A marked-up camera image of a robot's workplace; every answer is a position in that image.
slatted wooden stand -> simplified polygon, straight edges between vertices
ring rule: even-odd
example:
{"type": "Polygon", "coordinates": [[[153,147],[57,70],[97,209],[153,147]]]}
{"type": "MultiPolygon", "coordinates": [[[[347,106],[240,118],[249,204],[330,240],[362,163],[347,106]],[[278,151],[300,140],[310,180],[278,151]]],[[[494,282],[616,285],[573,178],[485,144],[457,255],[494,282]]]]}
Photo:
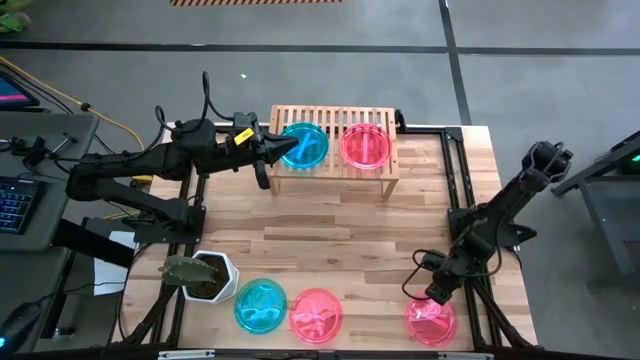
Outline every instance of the slatted wooden stand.
{"type": "Polygon", "coordinates": [[[294,170],[279,161],[269,175],[271,193],[274,196],[280,192],[283,179],[362,180],[379,181],[382,189],[382,199],[389,199],[400,180],[394,109],[274,105],[271,108],[269,131],[274,134],[281,134],[286,126],[305,122],[315,124],[327,132],[329,137],[327,157],[323,164],[312,170],[294,170]],[[351,125],[362,123],[380,126],[391,139],[389,161],[375,170],[356,169],[345,162],[340,154],[340,139],[344,131],[351,125]]]}

potted plant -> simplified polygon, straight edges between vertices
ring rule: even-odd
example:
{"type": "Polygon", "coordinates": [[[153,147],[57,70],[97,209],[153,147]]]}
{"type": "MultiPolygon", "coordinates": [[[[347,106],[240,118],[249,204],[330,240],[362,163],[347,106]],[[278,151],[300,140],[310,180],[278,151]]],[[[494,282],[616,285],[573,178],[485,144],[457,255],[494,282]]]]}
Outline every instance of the potted plant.
{"type": "Polygon", "coordinates": [[[166,284],[182,287],[187,300],[218,304],[238,289],[240,272],[224,253],[198,250],[192,258],[169,256],[158,270],[166,284]]]}

wooden table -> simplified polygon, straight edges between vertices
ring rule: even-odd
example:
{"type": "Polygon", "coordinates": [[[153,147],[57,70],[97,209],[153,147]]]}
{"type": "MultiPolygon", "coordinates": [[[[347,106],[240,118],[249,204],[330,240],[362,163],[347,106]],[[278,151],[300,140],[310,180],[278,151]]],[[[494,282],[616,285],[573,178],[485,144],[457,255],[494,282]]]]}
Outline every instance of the wooden table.
{"type": "MultiPolygon", "coordinates": [[[[501,184],[487,127],[463,127],[476,202],[489,200],[501,184]]],[[[225,252],[240,270],[240,286],[270,278],[285,289],[289,304],[303,290],[332,291],[342,302],[344,323],[338,337],[323,348],[351,350],[429,350],[412,341],[403,322],[407,298],[400,291],[418,249],[447,252],[446,210],[450,207],[440,141],[429,135],[398,135],[400,182],[388,202],[379,184],[300,181],[278,197],[261,191],[253,168],[213,174],[205,196],[207,221],[200,249],[225,252]]],[[[452,146],[455,159],[455,148],[452,146]]],[[[458,163],[454,161],[459,175],[458,163]]],[[[180,184],[156,178],[151,193],[178,196],[180,184]]],[[[464,195],[460,193],[461,206],[464,195]]],[[[167,246],[150,247],[131,271],[124,300],[124,327],[133,330],[158,296],[158,268],[167,246]]],[[[493,292],[513,325],[529,341],[536,337],[518,263],[503,253],[502,270],[491,278],[493,292]]],[[[489,263],[492,269],[495,259],[489,263]]],[[[409,286],[430,283],[421,272],[409,286]]],[[[219,305],[185,306],[181,347],[309,348],[291,332],[288,319],[267,335],[253,336],[236,324],[234,300],[219,305]]],[[[446,349],[473,348],[464,292],[451,300],[459,316],[458,334],[446,349]]],[[[167,311],[165,334],[173,307],[167,311]]],[[[489,340],[486,312],[480,309],[489,340]]]]}

table leg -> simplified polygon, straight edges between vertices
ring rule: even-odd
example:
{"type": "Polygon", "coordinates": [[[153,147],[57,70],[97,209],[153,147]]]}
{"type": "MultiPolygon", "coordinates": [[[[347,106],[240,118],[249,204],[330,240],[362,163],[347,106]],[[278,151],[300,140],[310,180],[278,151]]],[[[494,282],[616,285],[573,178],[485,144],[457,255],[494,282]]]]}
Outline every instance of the table leg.
{"type": "Polygon", "coordinates": [[[276,178],[269,178],[269,182],[271,183],[271,195],[278,196],[280,192],[280,182],[282,180],[276,178]]]}
{"type": "Polygon", "coordinates": [[[391,180],[387,183],[387,187],[385,189],[384,182],[382,182],[382,200],[387,201],[391,197],[391,193],[393,193],[393,189],[396,187],[398,180],[391,180]]]}

gray floor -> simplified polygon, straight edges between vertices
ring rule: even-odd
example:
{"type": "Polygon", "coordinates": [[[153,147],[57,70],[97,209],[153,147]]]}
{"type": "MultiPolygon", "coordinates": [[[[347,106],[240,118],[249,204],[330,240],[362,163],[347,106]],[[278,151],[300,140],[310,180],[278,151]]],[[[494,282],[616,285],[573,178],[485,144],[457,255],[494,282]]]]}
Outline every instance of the gray floor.
{"type": "MultiPolygon", "coordinates": [[[[39,1],[22,39],[218,44],[443,46],[437,0],[349,0],[339,5],[170,8],[155,0],[39,1]]],[[[449,0],[458,46],[640,47],[635,0],[449,0]]],[[[412,123],[460,124],[447,55],[109,53],[2,50],[56,87],[136,130],[156,131],[153,106],[196,117],[209,71],[224,112],[271,104],[392,106],[412,123]]],[[[640,57],[461,56],[474,125],[488,125],[503,182],[533,142],[564,141],[572,172],[640,128],[640,57]]],[[[100,135],[135,149],[120,130],[100,135]]],[[[72,204],[67,217],[104,216],[72,204]]],[[[640,296],[592,294],[585,282],[614,269],[577,192],[538,196],[517,219],[538,230],[523,246],[524,277],[540,344],[552,350],[640,358],[640,296]]]]}

